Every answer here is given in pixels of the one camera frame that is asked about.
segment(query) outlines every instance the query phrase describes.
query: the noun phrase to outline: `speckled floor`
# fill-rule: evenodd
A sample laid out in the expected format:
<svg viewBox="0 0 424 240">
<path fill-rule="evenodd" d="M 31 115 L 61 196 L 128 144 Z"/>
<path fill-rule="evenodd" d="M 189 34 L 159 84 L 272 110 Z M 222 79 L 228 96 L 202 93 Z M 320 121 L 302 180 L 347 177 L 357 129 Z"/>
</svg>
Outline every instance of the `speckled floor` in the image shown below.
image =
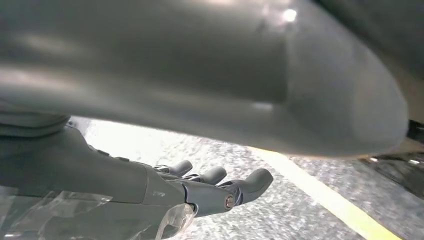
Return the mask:
<svg viewBox="0 0 424 240">
<path fill-rule="evenodd" d="M 149 165 L 189 160 L 194 165 L 192 173 L 223 166 L 228 172 L 224 181 L 243 179 L 257 168 L 271 171 L 274 182 L 260 199 L 226 214 L 196 218 L 174 240 L 363 239 L 245 146 L 119 123 L 74 120 L 89 144 L 112 156 Z M 402 187 L 356 160 L 290 159 L 399 237 L 424 240 L 424 201 Z"/>
</svg>

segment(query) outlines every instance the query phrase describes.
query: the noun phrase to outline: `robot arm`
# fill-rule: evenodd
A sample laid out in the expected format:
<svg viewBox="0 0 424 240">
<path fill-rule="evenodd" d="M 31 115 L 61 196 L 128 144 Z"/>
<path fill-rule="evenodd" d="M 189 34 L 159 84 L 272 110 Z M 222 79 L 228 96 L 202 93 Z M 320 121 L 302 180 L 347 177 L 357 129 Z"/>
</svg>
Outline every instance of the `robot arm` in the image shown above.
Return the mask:
<svg viewBox="0 0 424 240">
<path fill-rule="evenodd" d="M 2 195 L 1 204 L 11 204 L 0 212 L 1 231 L 5 240 L 168 238 L 194 216 L 257 199 L 273 181 L 258 169 L 216 185 L 226 176 L 223 168 L 184 177 L 191 169 L 188 161 L 152 167 L 111 157 L 71 127 L 40 137 L 3 136 L 0 186 L 17 191 Z"/>
</svg>

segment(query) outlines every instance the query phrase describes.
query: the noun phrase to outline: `transparent plastic wrap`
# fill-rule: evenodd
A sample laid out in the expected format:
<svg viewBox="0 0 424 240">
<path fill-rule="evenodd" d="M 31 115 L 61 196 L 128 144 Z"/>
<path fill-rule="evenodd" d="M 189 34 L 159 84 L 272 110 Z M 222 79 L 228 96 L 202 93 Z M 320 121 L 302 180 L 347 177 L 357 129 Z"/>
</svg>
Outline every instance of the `transparent plastic wrap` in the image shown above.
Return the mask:
<svg viewBox="0 0 424 240">
<path fill-rule="evenodd" d="M 192 207 L 186 203 L 172 207 L 163 216 L 154 240 L 168 239 L 184 232 L 192 224 L 195 216 L 196 213 Z M 145 236 L 144 231 L 146 230 L 140 231 L 127 240 L 153 240 L 153 238 Z"/>
<path fill-rule="evenodd" d="M 195 215 L 192 207 L 186 203 L 176 205 L 169 209 L 159 225 L 155 240 L 161 240 L 162 237 L 170 238 L 178 233 L 184 232 L 190 224 L 192 224 Z M 172 234 L 164 236 L 164 231 L 167 226 L 173 228 L 173 231 Z"/>
<path fill-rule="evenodd" d="M 40 198 L 16 195 L 18 191 L 13 189 L 3 190 L 0 192 L 0 239 L 4 240 L 45 240 L 44 228 L 51 218 L 73 218 L 112 199 L 105 195 L 70 191 L 51 191 Z M 75 236 L 75 239 L 84 239 L 84 236 Z"/>
</svg>

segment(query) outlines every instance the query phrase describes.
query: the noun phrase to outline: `black object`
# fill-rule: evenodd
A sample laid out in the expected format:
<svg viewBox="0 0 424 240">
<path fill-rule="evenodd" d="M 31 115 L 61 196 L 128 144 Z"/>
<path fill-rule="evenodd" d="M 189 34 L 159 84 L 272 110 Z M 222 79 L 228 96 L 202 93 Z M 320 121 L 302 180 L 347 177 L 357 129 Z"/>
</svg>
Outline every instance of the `black object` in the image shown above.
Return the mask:
<svg viewBox="0 0 424 240">
<path fill-rule="evenodd" d="M 424 152 L 380 155 L 359 161 L 424 200 Z"/>
<path fill-rule="evenodd" d="M 409 120 L 409 127 L 406 136 L 414 141 L 424 144 L 424 124 L 418 121 Z"/>
</svg>

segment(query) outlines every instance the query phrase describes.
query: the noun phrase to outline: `metal bolt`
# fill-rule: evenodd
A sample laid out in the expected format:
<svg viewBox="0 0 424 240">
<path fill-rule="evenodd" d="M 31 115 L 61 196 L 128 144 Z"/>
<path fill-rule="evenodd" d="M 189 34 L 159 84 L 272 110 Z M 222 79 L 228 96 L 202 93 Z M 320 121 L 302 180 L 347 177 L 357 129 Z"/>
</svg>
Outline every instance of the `metal bolt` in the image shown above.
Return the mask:
<svg viewBox="0 0 424 240">
<path fill-rule="evenodd" d="M 230 210 L 234 207 L 234 197 L 233 195 L 228 195 L 225 198 L 225 209 Z"/>
</svg>

